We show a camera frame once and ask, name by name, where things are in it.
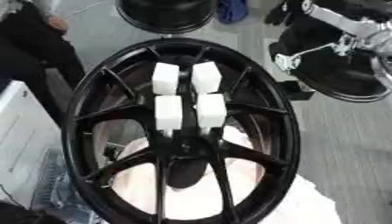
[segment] person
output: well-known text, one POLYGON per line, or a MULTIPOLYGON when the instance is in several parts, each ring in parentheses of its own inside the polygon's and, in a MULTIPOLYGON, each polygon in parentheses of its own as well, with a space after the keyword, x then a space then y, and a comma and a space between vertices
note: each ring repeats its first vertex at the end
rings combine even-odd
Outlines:
POLYGON ((46 84, 43 62, 56 67, 75 89, 85 73, 74 48, 63 39, 67 23, 53 15, 53 0, 0 0, 0 77, 23 81, 51 118, 62 112, 46 84))

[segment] rim lip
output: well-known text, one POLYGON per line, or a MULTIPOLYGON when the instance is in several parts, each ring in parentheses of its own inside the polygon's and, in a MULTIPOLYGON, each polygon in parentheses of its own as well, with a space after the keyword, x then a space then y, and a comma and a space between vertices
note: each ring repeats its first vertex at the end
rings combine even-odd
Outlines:
POLYGON ((309 79, 304 73, 295 72, 295 76, 299 80, 301 80, 304 84, 308 85, 310 88, 315 89, 317 92, 344 102, 356 102, 356 103, 378 102, 392 93, 391 90, 388 90, 386 88, 383 93, 371 94, 367 96, 343 94, 340 91, 334 90, 332 87, 321 85, 317 81, 313 79, 309 79))
POLYGON ((186 32, 192 32, 195 30, 198 30, 199 28, 203 27, 204 25, 207 25, 214 17, 214 11, 216 7, 212 7, 210 13, 206 17, 203 18, 203 21, 199 24, 189 24, 186 26, 182 26, 179 28, 159 28, 157 26, 153 26, 150 24, 144 24, 136 21, 132 17, 130 17, 123 9, 123 1, 124 0, 116 0, 115 1, 115 8, 117 9, 118 13, 120 16, 130 25, 135 26, 136 28, 139 28, 141 30, 147 31, 147 32, 153 32, 153 33, 159 33, 159 34, 182 34, 186 32))
MULTIPOLYGON (((169 39, 153 39, 150 41, 146 41, 137 45, 129 46, 118 53, 115 53, 113 56, 104 60, 99 66, 97 66, 86 78, 80 83, 77 87, 75 94, 71 103, 69 104, 68 111, 66 113, 66 120, 64 125, 62 126, 62 142, 63 142, 63 150, 65 154, 67 168, 69 170, 70 177, 73 183, 76 186, 76 189, 80 193, 81 197, 105 220, 110 221, 110 223, 150 223, 146 220, 137 220, 136 217, 133 217, 133 220, 129 219, 128 216, 123 215, 123 213, 119 213, 113 207, 110 207, 103 198, 98 197, 98 192, 90 192, 88 188, 92 188, 91 186, 87 186, 87 183, 81 179, 77 175, 79 173, 78 169, 75 166, 75 157, 73 154, 73 137, 74 133, 70 131, 74 131, 74 112, 79 106, 79 100, 86 93, 86 89, 90 83, 95 81, 99 75, 97 75, 102 67, 115 67, 119 65, 126 59, 131 58, 132 56, 137 54, 137 51, 145 48, 147 46, 152 46, 156 44, 165 44, 169 43, 182 43, 182 44, 190 44, 191 46, 212 46, 213 48, 222 50, 225 53, 232 54, 231 58, 236 58, 243 61, 247 61, 249 65, 254 68, 255 74, 260 74, 260 82, 264 82, 266 88, 270 91, 270 93, 275 97, 276 103, 280 104, 281 108, 287 109, 289 114, 284 118, 284 126, 291 133, 291 136, 285 136, 285 140, 287 140, 288 144, 286 145, 286 151, 290 152, 290 166, 287 168, 285 174, 283 174, 280 179, 284 180, 279 183, 280 187, 274 191, 274 195, 269 196, 269 201, 263 207, 260 207, 254 213, 250 214, 243 220, 242 223, 253 223, 254 221, 259 221, 268 215, 283 199, 284 195, 289 190, 292 182, 298 171, 299 166, 299 151, 300 151, 300 134, 297 118, 295 116, 294 110, 285 96, 284 92, 277 85, 277 83, 272 79, 272 77, 257 63, 253 60, 245 57, 244 55, 229 49, 228 47, 218 45, 215 43, 200 41, 197 39, 191 38, 169 38, 169 39)), ((177 223, 178 220, 169 220, 169 223, 177 223)), ((194 222, 194 220, 181 220, 181 223, 198 223, 194 222)))

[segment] white box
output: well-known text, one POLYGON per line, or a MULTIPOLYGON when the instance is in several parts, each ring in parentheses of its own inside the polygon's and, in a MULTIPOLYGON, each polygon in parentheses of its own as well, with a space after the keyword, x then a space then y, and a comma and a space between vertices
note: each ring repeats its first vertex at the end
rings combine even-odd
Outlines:
POLYGON ((223 94, 200 94, 196 110, 202 129, 222 127, 228 114, 223 94))
POLYGON ((179 85, 179 66, 158 62, 152 75, 152 89, 156 95, 175 95, 179 85))
POLYGON ((157 130, 180 130, 182 126, 182 101, 177 95, 155 97, 157 130))
POLYGON ((219 90, 221 72, 214 62, 206 62, 193 66, 192 84, 198 94, 211 94, 219 90))

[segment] black wheel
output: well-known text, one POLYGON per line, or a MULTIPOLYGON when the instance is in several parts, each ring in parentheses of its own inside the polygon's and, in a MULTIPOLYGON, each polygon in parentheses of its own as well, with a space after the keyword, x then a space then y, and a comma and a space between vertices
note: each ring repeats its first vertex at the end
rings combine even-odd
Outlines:
POLYGON ((106 59, 78 86, 63 127, 64 153, 73 183, 80 196, 113 224, 256 223, 279 204, 298 170, 298 124, 280 87, 254 61, 225 46, 195 39, 151 40, 106 59), (151 75, 158 61, 178 64, 184 74, 189 74, 195 63, 214 61, 223 77, 219 92, 226 96, 227 122, 239 123, 253 150, 223 140, 222 129, 199 135, 191 98, 185 115, 188 122, 174 134, 175 139, 156 131, 151 75), (112 98, 116 95, 115 104, 108 105, 109 93, 112 98), (95 136, 95 129, 119 119, 138 122, 149 146, 103 164, 97 159, 101 152, 95 148, 95 140, 101 138, 95 136), (190 145, 190 150, 189 147, 185 150, 184 145, 190 145), (225 158, 249 160, 264 170, 253 192, 237 205, 233 202, 225 158), (165 186, 171 175, 170 166, 173 161, 184 159, 213 167, 222 196, 221 213, 198 220, 165 217, 165 186), (156 167, 155 213, 137 209, 111 185, 117 173, 141 164, 156 167))
POLYGON ((180 34, 207 24, 216 9, 215 0, 116 0, 122 18, 148 32, 180 34))

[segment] black pants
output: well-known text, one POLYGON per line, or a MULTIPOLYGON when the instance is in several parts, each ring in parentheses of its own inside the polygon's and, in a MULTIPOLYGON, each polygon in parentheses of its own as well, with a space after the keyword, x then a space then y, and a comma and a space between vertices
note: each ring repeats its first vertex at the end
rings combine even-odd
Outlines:
POLYGON ((24 3, 21 11, 0 22, 0 76, 24 81, 60 124, 62 113, 49 92, 42 61, 58 68, 71 88, 84 77, 75 50, 62 38, 61 31, 49 26, 34 4, 24 3))

